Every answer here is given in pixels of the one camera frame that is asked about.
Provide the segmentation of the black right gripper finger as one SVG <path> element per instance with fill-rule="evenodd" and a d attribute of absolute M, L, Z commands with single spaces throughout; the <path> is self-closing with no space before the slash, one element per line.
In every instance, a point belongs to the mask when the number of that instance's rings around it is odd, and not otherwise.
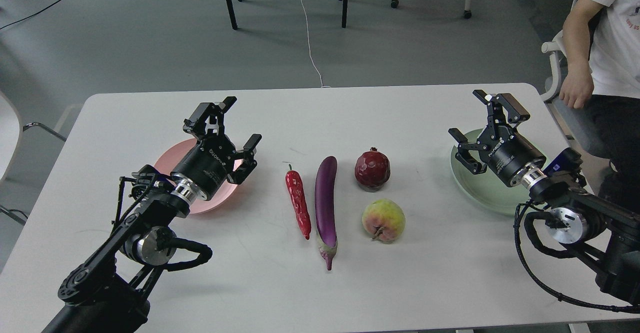
<path fill-rule="evenodd" d="M 483 137 L 485 131 L 486 128 L 482 129 L 475 143 L 471 143 L 459 128 L 452 127 L 448 129 L 448 134 L 450 134 L 457 143 L 455 159 L 473 175 L 484 174 L 489 166 L 487 159 L 482 158 L 483 155 L 486 156 L 488 154 L 485 152 L 491 148 L 490 141 Z"/>
<path fill-rule="evenodd" d="M 518 133 L 518 125 L 531 118 L 530 112 L 510 93 L 491 95 L 475 89 L 472 94 L 487 108 L 487 124 L 478 136 L 478 144 L 510 140 Z"/>

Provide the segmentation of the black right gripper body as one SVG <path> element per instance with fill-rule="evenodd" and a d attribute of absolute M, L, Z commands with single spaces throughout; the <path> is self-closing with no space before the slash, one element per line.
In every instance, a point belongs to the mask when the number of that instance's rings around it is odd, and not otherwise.
<path fill-rule="evenodd" d="M 521 171 L 541 168 L 547 160 L 537 147 L 519 134 L 501 135 L 491 144 L 487 158 L 487 166 L 506 187 L 516 187 L 524 175 Z"/>

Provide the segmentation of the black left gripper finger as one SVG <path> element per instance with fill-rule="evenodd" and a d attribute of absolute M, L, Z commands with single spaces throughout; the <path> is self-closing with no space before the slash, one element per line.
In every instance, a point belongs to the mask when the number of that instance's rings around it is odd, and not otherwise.
<path fill-rule="evenodd" d="M 256 148 L 262 140 L 262 134 L 252 134 L 242 150 L 232 150 L 228 155 L 230 167 L 227 169 L 227 181 L 241 185 L 258 166 L 255 159 Z"/>
<path fill-rule="evenodd" d="M 224 117 L 237 101 L 236 96 L 227 96 L 222 102 L 201 102 L 189 118 L 183 121 L 183 132 L 197 140 L 212 139 L 225 135 Z"/>

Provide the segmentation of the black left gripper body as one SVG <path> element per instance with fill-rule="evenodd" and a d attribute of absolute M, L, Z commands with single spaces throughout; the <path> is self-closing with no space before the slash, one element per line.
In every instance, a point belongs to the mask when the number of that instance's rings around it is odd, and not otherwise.
<path fill-rule="evenodd" d="M 227 135 L 213 135 L 202 140 L 189 139 L 183 146 L 184 155 L 170 170 L 170 176 L 185 182 L 199 199 L 213 198 L 233 170 L 231 155 L 235 145 Z"/>

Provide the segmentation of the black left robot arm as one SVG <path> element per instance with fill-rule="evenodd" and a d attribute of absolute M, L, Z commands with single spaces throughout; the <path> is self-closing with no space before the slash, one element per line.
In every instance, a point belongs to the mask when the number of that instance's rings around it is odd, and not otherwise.
<path fill-rule="evenodd" d="M 170 174 L 146 165 L 120 178 L 119 191 L 131 183 L 134 203 L 126 211 L 118 203 L 109 237 L 62 281 L 64 306 L 45 333 L 134 333 L 147 323 L 148 298 L 162 273 L 212 258 L 208 245 L 177 237 L 169 225 L 187 217 L 196 200 L 210 201 L 224 182 L 240 185 L 256 168 L 261 135 L 242 149 L 226 135 L 224 117 L 236 101 L 202 102 L 185 119 L 183 131 L 196 144 Z"/>

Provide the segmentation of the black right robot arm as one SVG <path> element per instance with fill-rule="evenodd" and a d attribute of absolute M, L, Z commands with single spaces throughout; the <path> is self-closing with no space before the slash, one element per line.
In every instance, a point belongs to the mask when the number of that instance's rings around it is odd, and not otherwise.
<path fill-rule="evenodd" d="M 565 148 L 551 163 L 518 131 L 530 113 L 510 93 L 473 90 L 487 109 L 485 128 L 473 141 L 457 128 L 455 160 L 473 175 L 491 171 L 508 188 L 521 185 L 529 199 L 515 208 L 514 243 L 530 278 L 560 302 L 594 310 L 639 313 L 639 215 L 586 190 L 581 155 Z M 544 284 L 521 248 L 521 228 L 540 253 L 578 259 L 595 273 L 602 293 L 626 303 L 599 305 L 572 298 Z"/>

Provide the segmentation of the person's hand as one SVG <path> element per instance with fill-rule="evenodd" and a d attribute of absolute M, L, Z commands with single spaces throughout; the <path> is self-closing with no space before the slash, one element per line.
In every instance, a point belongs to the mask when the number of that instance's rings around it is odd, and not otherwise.
<path fill-rule="evenodd" d="M 594 80 L 590 70 L 569 71 L 558 98 L 571 109 L 583 109 L 594 92 Z"/>

